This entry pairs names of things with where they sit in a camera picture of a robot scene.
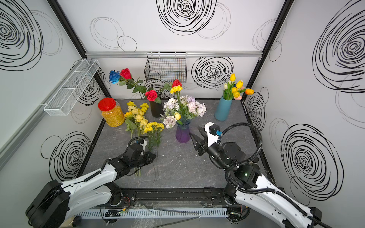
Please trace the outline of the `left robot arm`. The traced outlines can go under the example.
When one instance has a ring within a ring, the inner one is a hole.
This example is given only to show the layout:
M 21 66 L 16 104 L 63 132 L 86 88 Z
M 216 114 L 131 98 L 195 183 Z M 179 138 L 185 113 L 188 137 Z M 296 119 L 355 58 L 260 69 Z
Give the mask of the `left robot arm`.
M 114 181 L 134 168 L 153 163 L 156 155 L 147 142 L 128 145 L 118 157 L 107 159 L 101 168 L 64 182 L 48 182 L 26 210 L 28 223 L 34 228 L 58 228 L 70 217 L 110 202 L 120 193 Z

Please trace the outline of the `yellow rose stem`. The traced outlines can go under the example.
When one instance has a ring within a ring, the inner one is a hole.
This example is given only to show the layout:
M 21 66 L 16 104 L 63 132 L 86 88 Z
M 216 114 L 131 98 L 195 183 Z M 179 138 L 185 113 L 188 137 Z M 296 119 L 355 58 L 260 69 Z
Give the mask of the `yellow rose stem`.
M 126 131 L 129 131 L 131 138 L 144 134 L 144 129 L 147 127 L 148 120 L 145 118 L 149 105 L 143 103 L 139 108 L 136 105 L 129 105 L 128 112 L 125 113 Z

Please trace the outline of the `purple glass vase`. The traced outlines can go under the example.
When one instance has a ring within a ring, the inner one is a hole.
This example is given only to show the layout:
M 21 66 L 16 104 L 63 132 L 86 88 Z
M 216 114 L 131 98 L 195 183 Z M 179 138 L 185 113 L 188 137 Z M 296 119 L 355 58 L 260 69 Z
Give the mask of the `purple glass vase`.
M 190 140 L 190 121 L 186 123 L 177 123 L 175 137 L 180 143 L 187 143 Z

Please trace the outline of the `yellow carnation stem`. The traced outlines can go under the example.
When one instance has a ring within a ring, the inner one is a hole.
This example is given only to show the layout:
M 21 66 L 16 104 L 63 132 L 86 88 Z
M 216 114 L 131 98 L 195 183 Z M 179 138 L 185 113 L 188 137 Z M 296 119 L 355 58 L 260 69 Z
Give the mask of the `yellow carnation stem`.
M 147 126 L 152 126 L 153 130 L 154 130 L 154 143 L 155 143 L 154 147 L 156 147 L 156 125 L 157 125 L 157 122 L 151 122 L 151 123 L 147 124 Z
M 161 144 L 161 134 L 162 134 L 163 130 L 164 130 L 164 124 L 157 123 L 157 125 L 156 125 L 156 165 L 157 165 L 158 179 L 160 179 L 159 170 L 158 170 L 158 155 L 159 155 L 159 146 Z
M 154 148 L 154 130 L 152 126 L 146 126 L 144 128 L 144 135 L 148 138 L 147 147 L 149 150 Z
M 170 93 L 175 95 L 177 99 L 180 99 L 180 92 L 183 90 L 183 87 L 178 85 L 171 88 Z

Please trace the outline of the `sunflower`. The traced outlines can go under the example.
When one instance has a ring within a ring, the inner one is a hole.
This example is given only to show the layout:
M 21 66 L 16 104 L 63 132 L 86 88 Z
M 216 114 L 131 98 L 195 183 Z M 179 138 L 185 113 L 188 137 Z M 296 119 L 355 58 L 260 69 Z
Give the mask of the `sunflower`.
M 137 129 L 136 120 L 134 115 L 131 112 L 127 112 L 124 114 L 125 117 L 125 124 L 126 124 L 126 131 L 134 132 Z

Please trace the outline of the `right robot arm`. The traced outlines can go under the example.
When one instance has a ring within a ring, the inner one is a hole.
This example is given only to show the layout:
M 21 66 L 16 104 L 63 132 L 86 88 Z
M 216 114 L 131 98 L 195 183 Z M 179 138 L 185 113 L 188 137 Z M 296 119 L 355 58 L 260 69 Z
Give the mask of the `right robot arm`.
M 257 149 L 249 158 L 245 158 L 235 142 L 221 144 L 222 137 L 237 126 L 249 127 L 258 140 Z M 200 156 L 208 154 L 225 171 L 227 185 L 223 195 L 226 202 L 254 210 L 282 228 L 313 228 L 316 225 L 328 227 L 321 221 L 322 212 L 319 209 L 293 200 L 251 163 L 262 150 L 262 136 L 255 126 L 250 123 L 236 123 L 221 132 L 218 125 L 209 122 L 198 130 L 202 137 L 189 134 L 194 149 Z

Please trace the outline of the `yellow poppy stem large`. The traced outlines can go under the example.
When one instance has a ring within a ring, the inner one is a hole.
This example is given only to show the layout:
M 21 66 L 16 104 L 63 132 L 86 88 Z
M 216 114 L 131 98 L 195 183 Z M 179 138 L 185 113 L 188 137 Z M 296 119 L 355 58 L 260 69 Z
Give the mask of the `yellow poppy stem large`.
M 141 118 L 137 118 L 137 122 L 139 123 L 139 136 L 142 134 L 142 131 L 144 130 L 144 126 L 146 126 L 146 124 L 148 123 L 148 121 L 144 121 L 144 115 L 146 113 L 146 111 L 148 110 L 148 104 L 147 103 L 143 103 L 142 105 L 140 105 L 139 107 L 139 116 L 141 116 Z

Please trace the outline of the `black vase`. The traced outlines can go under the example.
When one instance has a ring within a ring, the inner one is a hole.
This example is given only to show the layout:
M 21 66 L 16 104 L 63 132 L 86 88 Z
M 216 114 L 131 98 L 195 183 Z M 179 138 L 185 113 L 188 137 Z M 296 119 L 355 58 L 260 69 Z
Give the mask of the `black vase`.
M 155 118 L 160 118 L 161 115 L 163 115 L 163 105 L 154 101 L 150 101 L 149 103 L 152 116 Z

